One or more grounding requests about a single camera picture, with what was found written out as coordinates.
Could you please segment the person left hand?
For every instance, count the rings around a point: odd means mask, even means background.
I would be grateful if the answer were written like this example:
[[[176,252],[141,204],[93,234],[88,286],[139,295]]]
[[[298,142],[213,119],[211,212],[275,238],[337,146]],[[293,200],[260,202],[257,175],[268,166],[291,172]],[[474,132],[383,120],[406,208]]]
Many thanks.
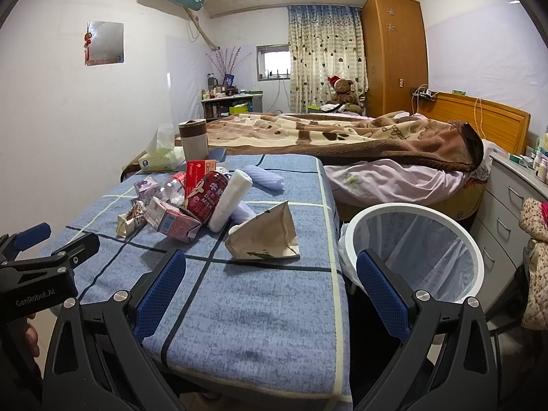
[[[35,317],[36,314],[28,315],[24,322],[24,339],[33,358],[37,358],[40,355],[39,337],[32,323]]]

